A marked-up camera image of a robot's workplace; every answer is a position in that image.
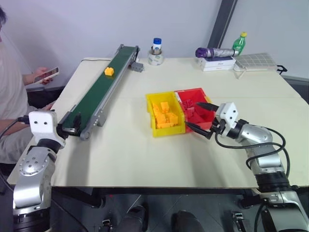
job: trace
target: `wire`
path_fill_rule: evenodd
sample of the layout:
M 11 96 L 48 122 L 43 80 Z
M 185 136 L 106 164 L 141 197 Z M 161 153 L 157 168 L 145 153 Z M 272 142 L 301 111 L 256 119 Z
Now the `wire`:
M 15 119 L 12 123 L 10 123 L 1 133 L 0 133 L 0 140 L 3 137 L 3 135 L 16 123 L 18 122 L 18 118 Z M 10 190 L 10 191 L 14 191 L 13 188 L 10 186 L 10 184 L 6 181 L 2 171 L 0 170 L 0 179 L 3 181 L 3 183 L 6 185 L 6 187 Z
M 0 133 L 0 140 L 2 138 L 2 136 L 16 123 L 18 122 L 18 118 L 15 119 L 13 122 L 11 122 L 10 125 L 8 125 L 1 133 Z
M 284 147 L 281 147 L 282 150 L 284 151 L 284 154 L 285 154 L 285 157 L 286 157 L 286 176 L 289 177 L 290 175 L 290 157 L 289 157 L 289 153 L 288 151 L 284 148 Z M 251 160 L 254 160 L 254 159 L 257 159 L 257 158 L 261 158 L 261 157 L 265 157 L 265 156 L 270 156 L 270 155 L 273 155 L 273 154 L 276 154 L 277 151 L 279 151 L 280 149 L 278 150 L 275 150 L 273 152 L 268 152 L 268 153 L 265 153 L 265 154 L 262 154 L 262 155 L 257 155 L 257 156 L 253 156 L 253 157 L 250 157 L 246 160 L 246 165 L 249 169 L 251 169 L 250 165 L 249 165 L 249 162 Z
M 68 214 L 71 218 L 73 218 L 79 225 L 80 227 L 83 229 L 83 231 L 88 232 L 87 228 L 73 215 L 71 214 L 68 210 L 64 209 L 59 203 L 57 203 L 54 199 L 52 199 L 52 202 L 58 206 L 59 209 L 61 209 L 63 212 L 65 212 L 66 214 Z
M 6 185 L 6 187 L 7 187 L 10 191 L 14 192 L 14 189 L 10 186 L 10 184 L 9 184 L 9 183 L 6 181 L 6 179 L 4 178 L 4 175 L 3 175 L 2 171 L 1 171 L 1 169 L 0 169 L 0 179 L 3 181 L 3 183 Z
M 88 60 L 88 61 L 98 61 L 98 60 L 102 60 L 102 61 L 111 61 L 111 59 L 82 59 L 81 62 Z
M 228 145 L 224 145 L 222 143 L 219 142 L 218 140 L 218 134 L 219 133 L 216 133 L 215 134 L 215 140 L 216 140 L 216 143 L 219 145 L 219 146 L 222 146 L 224 148 L 229 148 L 229 149 L 250 149 L 250 148 L 254 148 L 254 147 L 260 147 L 260 146 L 266 146 L 266 145 L 275 145 L 275 146 L 278 146 L 279 149 L 275 150 L 275 151 L 272 151 L 272 152 L 268 152 L 268 153 L 264 153 L 264 154 L 261 154 L 261 155 L 257 155 L 257 156 L 253 156 L 253 157 L 250 157 L 246 160 L 246 165 L 249 169 L 251 169 L 249 163 L 251 160 L 254 160 L 254 159 L 257 159 L 257 158 L 261 158 L 261 157 L 265 157 L 265 156 L 270 156 L 270 155 L 273 155 L 273 154 L 276 154 L 280 151 L 284 151 L 284 154 L 285 154 L 285 157 L 286 157 L 286 162 L 287 162 L 287 167 L 286 167 L 286 176 L 289 177 L 290 175 L 290 167 L 291 167 L 291 164 L 290 164 L 290 157 L 289 157 L 289 153 L 287 152 L 287 150 L 284 148 L 285 145 L 286 145 L 286 140 L 284 138 L 284 136 L 282 134 L 280 134 L 279 132 L 277 132 L 276 130 L 272 129 L 272 128 L 267 128 L 267 130 L 277 134 L 281 139 L 282 139 L 282 144 L 278 144 L 278 143 L 273 143 L 273 142 L 268 142 L 268 143 L 260 143 L 260 144 L 254 144 L 254 145 L 247 145 L 247 146 L 228 146 Z
M 262 212 L 262 209 L 264 207 L 264 203 L 261 203 L 260 207 L 258 208 L 256 215 L 255 215 L 255 220 L 254 220 L 254 232 L 257 232 L 257 225 L 258 225 L 258 220 L 260 217 L 260 214 Z

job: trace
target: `green conveyor belt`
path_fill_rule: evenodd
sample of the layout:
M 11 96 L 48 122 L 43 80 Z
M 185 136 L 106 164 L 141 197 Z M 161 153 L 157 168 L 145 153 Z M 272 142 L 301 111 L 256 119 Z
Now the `green conveyor belt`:
M 75 116 L 80 112 L 82 116 L 81 127 L 77 135 L 86 127 L 87 122 L 91 118 L 95 109 L 100 104 L 101 100 L 108 92 L 109 88 L 114 82 L 114 78 L 121 71 L 123 66 L 126 64 L 127 60 L 131 56 L 135 47 L 123 46 L 116 56 L 112 59 L 108 67 L 114 68 L 113 76 L 106 76 L 104 72 L 96 80 L 93 86 L 85 94 L 84 98 L 78 103 L 73 112 L 65 119 L 62 124 L 64 128 L 72 128 Z

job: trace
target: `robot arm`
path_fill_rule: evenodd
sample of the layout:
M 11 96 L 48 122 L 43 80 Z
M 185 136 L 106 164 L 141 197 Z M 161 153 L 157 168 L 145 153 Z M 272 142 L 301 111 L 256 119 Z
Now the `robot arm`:
M 14 188 L 14 231 L 34 232 L 50 229 L 51 178 L 56 154 L 65 146 L 68 133 L 57 132 L 55 112 L 29 113 L 31 132 L 37 142 L 19 164 Z
M 215 133 L 216 142 L 226 148 L 237 148 L 221 144 L 218 135 L 235 139 L 246 149 L 248 167 L 255 175 L 259 186 L 261 203 L 266 207 L 262 211 L 262 222 L 265 231 L 305 231 L 309 232 L 309 219 L 298 198 L 297 193 L 291 188 L 287 175 L 284 172 L 280 150 L 285 150 L 285 140 L 279 145 L 272 142 L 270 129 L 249 124 L 240 119 L 236 122 L 238 112 L 234 103 L 223 103 L 220 107 L 209 103 L 198 103 L 204 109 L 215 111 L 216 118 L 210 131 L 205 131 L 199 126 L 186 122 L 195 132 L 210 139 Z

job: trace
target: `yellow block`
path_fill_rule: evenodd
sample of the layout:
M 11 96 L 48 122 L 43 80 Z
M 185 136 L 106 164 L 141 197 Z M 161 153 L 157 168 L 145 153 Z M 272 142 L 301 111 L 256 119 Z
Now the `yellow block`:
M 161 108 L 163 113 L 167 113 L 169 111 L 169 103 L 167 101 L 161 102 Z
M 110 67 L 107 67 L 105 70 L 104 70 L 104 73 L 105 75 L 107 76 L 112 76 L 114 74 L 114 69 L 113 68 L 110 68 Z
M 153 110 L 154 110 L 154 115 L 157 116 L 159 115 L 161 112 L 160 112 L 160 109 L 159 109 L 159 106 L 157 104 L 154 104 L 153 103 Z
M 166 117 L 164 114 L 158 114 L 155 116 L 157 124 L 166 123 Z
M 166 116 L 169 120 L 170 123 L 172 123 L 173 125 L 177 125 L 178 124 L 178 117 L 177 115 L 175 115 L 174 113 L 166 113 Z
M 173 123 L 170 123 L 170 122 L 166 122 L 166 123 L 158 123 L 157 124 L 157 127 L 159 129 L 162 129 L 162 128 L 169 128 L 169 127 L 172 127 L 174 124 Z

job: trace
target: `plastic bottle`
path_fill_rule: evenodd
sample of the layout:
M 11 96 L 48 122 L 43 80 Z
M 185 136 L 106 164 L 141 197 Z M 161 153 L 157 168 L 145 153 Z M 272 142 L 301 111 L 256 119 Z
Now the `plastic bottle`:
M 240 37 L 238 39 L 235 40 L 235 42 L 233 43 L 233 49 L 236 50 L 236 51 L 239 51 L 239 54 L 241 54 L 243 48 L 245 47 L 246 45 L 246 40 L 245 38 L 247 37 L 247 33 L 246 32 L 242 32 L 240 34 Z

